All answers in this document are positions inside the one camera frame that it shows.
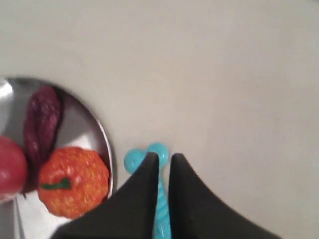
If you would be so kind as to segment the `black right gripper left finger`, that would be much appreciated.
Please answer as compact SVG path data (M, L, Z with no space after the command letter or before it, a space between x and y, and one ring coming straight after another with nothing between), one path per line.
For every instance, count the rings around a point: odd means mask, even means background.
M53 239L151 239L158 196L159 158L146 155L127 182L95 209L60 226Z

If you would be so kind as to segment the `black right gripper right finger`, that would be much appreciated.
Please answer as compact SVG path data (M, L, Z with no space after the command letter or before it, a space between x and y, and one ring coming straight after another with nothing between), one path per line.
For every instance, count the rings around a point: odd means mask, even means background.
M168 204L174 239L278 238L220 200L181 153L171 158Z

